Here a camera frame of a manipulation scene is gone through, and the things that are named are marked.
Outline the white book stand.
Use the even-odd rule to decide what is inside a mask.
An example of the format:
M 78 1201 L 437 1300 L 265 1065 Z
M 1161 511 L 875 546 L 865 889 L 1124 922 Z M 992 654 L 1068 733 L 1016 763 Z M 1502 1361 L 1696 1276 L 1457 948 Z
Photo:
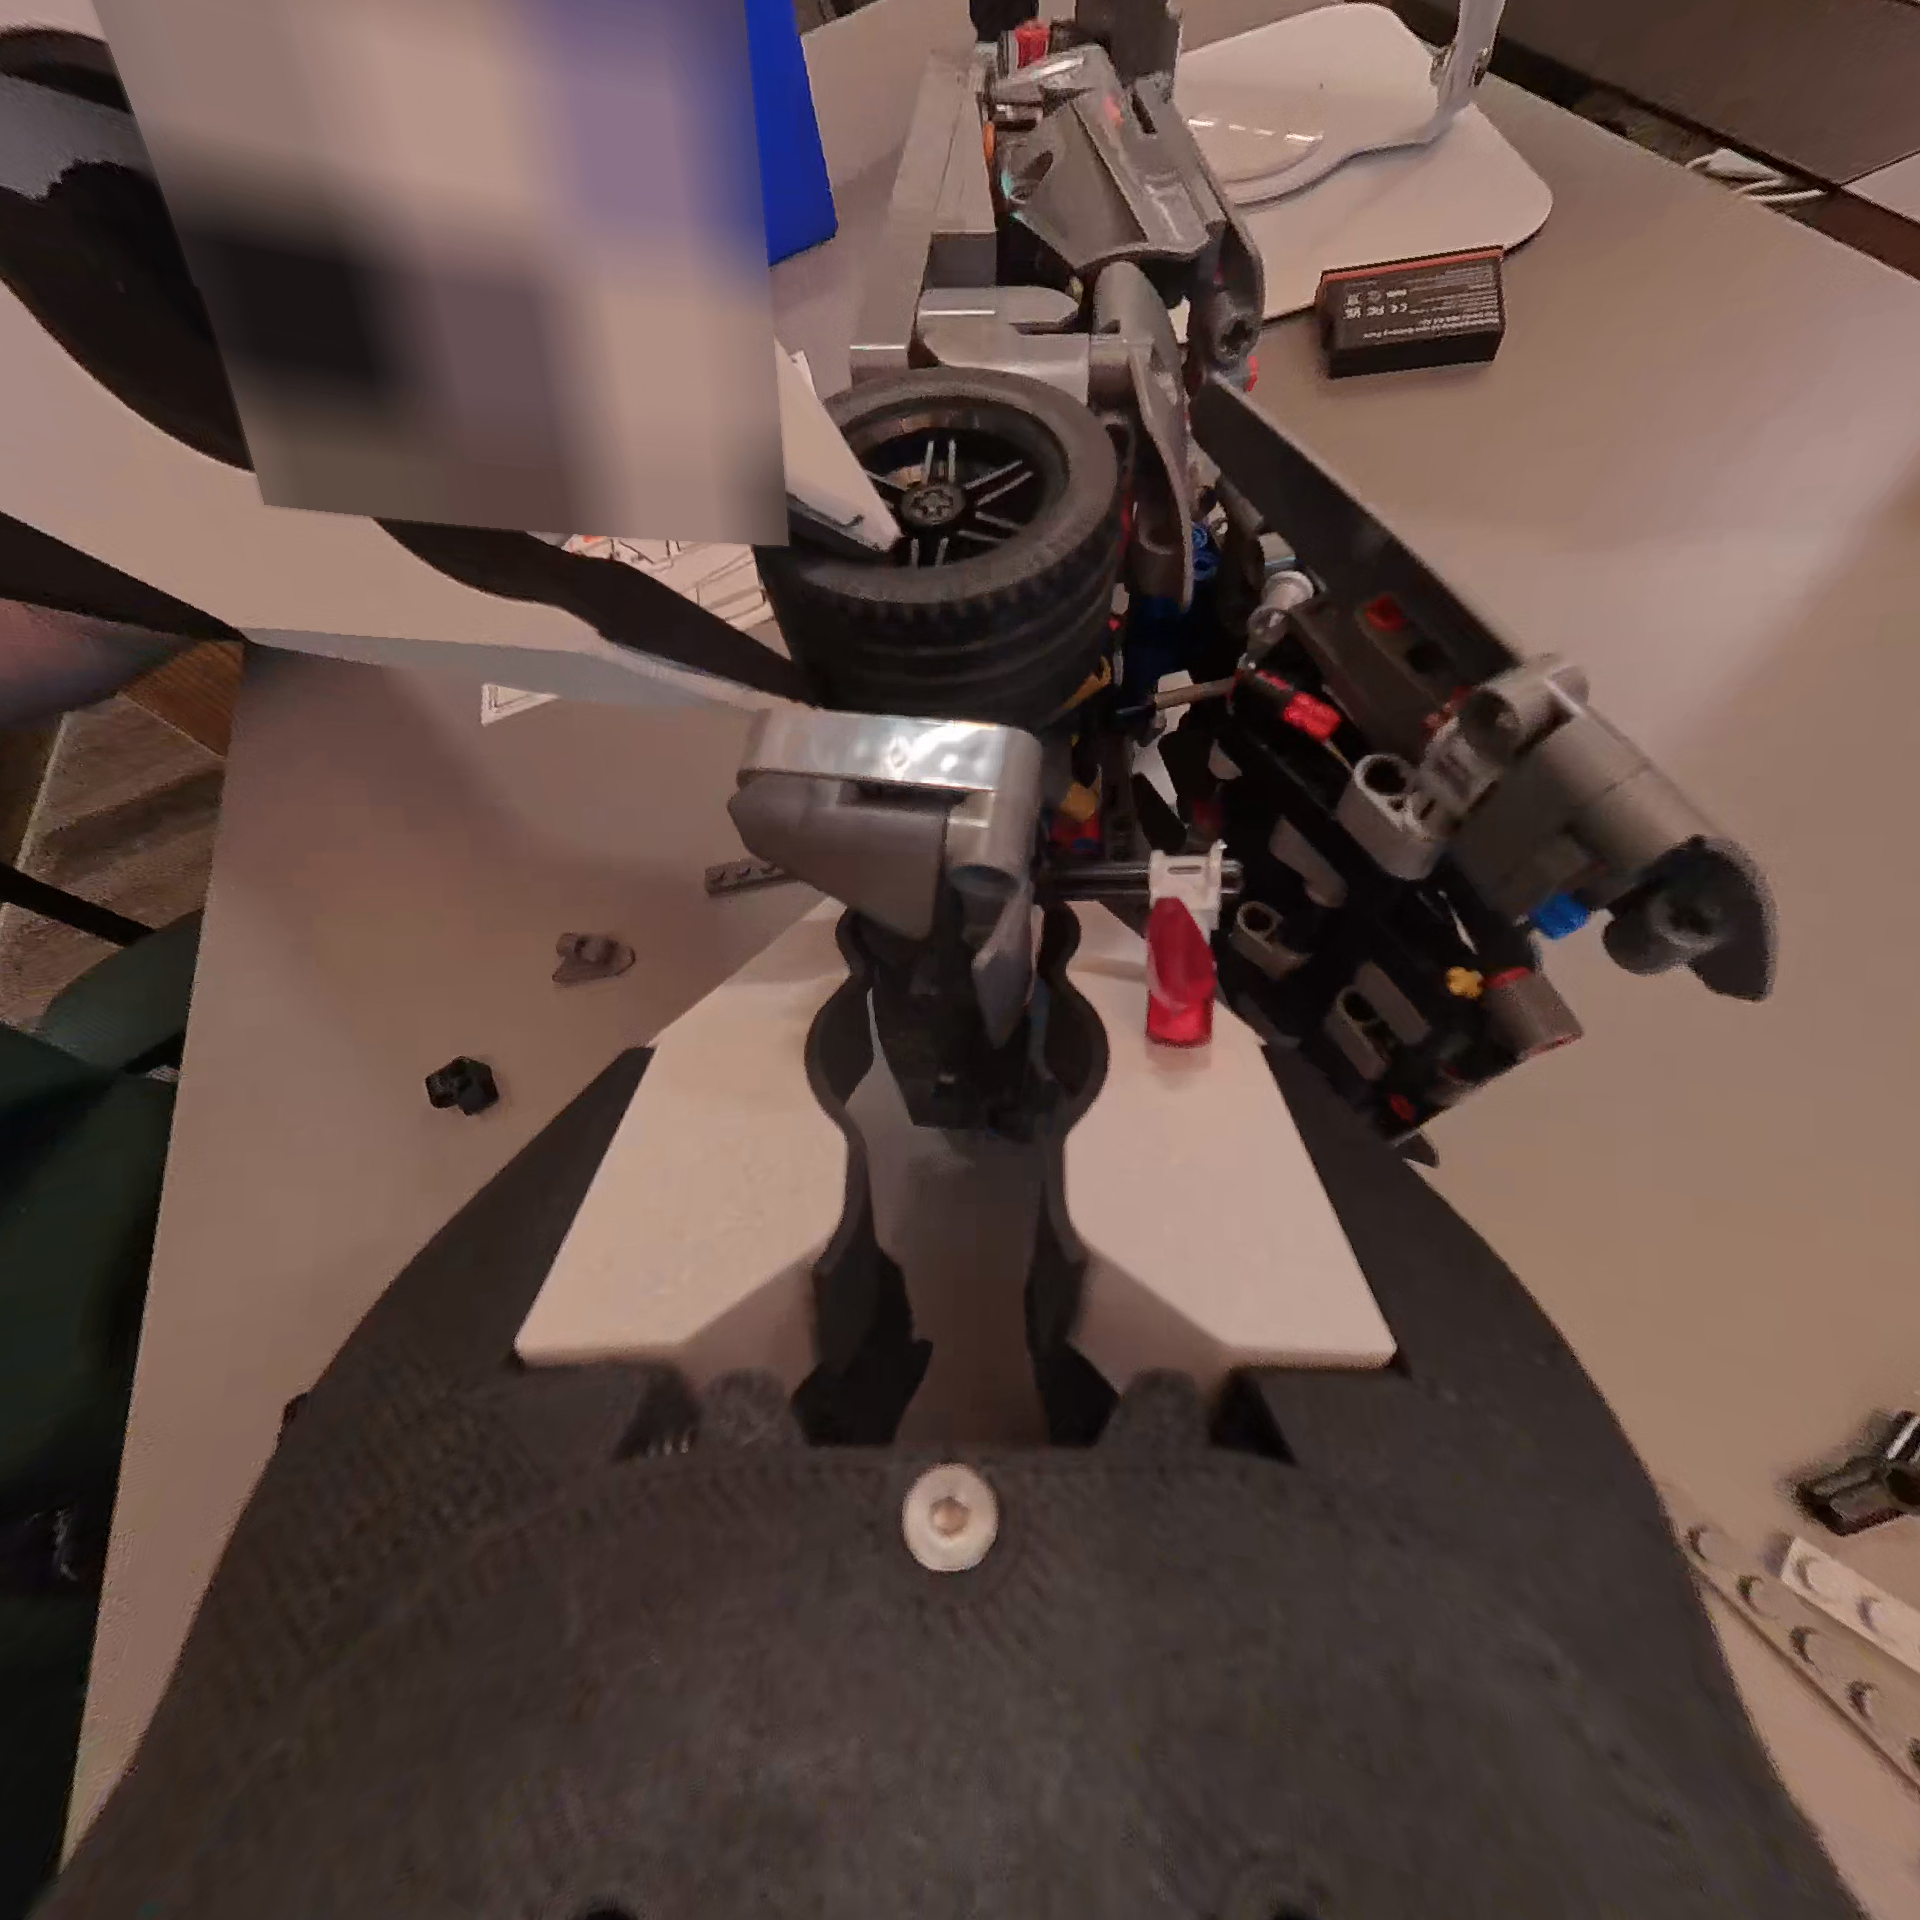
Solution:
M 1381 2 L 1332 2 L 1182 49 L 1172 97 L 1240 215 L 1265 322 L 1343 268 L 1513 253 L 1546 183 L 1477 105 L 1502 2 L 1460 2 L 1442 49 Z

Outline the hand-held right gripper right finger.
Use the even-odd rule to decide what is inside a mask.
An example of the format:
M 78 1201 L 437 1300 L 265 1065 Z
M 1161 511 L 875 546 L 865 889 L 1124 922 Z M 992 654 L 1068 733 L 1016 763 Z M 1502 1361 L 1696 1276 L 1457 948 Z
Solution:
M 1083 1448 L 1145 1374 L 1204 1406 L 1249 1371 L 1381 1371 L 1398 1339 L 1254 1028 L 1145 1036 L 1148 951 L 1105 906 L 1038 951 L 1038 1226 L 1022 1317 L 1045 1438 Z

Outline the blue storage bin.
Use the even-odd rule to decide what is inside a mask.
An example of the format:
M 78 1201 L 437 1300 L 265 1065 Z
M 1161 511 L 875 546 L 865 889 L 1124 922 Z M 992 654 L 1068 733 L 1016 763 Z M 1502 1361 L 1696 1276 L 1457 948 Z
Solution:
M 793 2 L 743 2 L 768 265 L 836 239 L 836 203 Z

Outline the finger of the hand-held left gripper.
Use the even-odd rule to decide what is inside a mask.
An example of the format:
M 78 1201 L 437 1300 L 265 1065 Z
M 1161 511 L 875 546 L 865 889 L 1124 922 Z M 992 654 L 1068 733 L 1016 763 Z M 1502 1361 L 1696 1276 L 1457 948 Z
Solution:
M 150 179 L 3 189 L 3 514 L 265 647 L 485 683 L 531 535 L 266 505 L 187 308 Z
M 816 394 L 803 356 L 775 343 L 775 365 L 793 539 L 819 542 L 828 552 L 890 552 L 900 526 Z

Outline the long grey lego plate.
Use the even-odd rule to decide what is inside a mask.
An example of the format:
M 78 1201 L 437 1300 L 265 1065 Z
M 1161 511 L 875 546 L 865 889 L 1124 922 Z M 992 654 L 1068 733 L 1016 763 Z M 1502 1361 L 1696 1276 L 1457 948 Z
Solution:
M 1696 1583 L 1917 1790 L 1917 1607 L 1801 1535 L 1753 1545 L 1690 1499 L 1668 1526 Z

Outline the person's left hand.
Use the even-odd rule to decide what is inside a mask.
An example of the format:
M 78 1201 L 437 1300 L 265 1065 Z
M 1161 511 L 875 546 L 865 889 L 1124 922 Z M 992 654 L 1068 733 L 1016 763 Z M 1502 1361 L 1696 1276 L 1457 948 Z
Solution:
M 96 710 L 188 647 L 203 647 L 203 637 L 7 599 L 3 733 Z

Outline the scattered loose lego pieces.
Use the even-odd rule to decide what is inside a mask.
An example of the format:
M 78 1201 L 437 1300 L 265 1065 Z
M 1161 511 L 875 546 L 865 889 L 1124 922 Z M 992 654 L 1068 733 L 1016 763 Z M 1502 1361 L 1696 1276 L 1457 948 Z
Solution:
M 1886 1413 L 1846 1459 L 1798 1475 L 1788 1499 L 1836 1538 L 1917 1519 L 1917 1411 Z

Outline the black battery pack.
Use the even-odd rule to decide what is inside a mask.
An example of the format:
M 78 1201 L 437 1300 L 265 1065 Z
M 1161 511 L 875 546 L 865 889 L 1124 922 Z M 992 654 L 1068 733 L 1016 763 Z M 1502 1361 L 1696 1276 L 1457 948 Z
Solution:
M 1490 365 L 1504 339 L 1504 249 L 1437 253 L 1319 273 L 1324 379 Z

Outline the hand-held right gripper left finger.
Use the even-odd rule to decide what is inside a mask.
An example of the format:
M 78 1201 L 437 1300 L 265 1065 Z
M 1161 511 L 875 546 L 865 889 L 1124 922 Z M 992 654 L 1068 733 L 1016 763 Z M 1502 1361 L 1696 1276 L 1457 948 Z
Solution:
M 810 1439 L 890 1442 L 924 1339 L 848 1109 L 873 1065 L 867 982 L 812 911 L 645 1052 L 516 1360 L 757 1371 Z

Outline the grey lego car chassis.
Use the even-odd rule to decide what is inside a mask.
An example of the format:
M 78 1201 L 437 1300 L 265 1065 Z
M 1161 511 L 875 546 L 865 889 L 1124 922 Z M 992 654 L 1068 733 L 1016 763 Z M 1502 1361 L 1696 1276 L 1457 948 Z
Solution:
M 1176 2 L 1074 2 L 926 59 L 834 450 L 881 518 L 790 505 L 757 571 L 797 710 L 730 823 L 839 903 L 910 1122 L 1028 1139 L 1068 898 L 1144 911 L 1138 628 L 1195 599 L 1193 394 L 1244 383 L 1265 273 L 1182 122 Z

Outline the person's green sweater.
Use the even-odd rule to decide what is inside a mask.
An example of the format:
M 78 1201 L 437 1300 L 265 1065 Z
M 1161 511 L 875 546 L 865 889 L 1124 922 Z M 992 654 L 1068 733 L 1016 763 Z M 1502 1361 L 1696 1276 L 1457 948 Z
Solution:
M 3 1026 L 3 1917 L 61 1856 L 198 933 Z

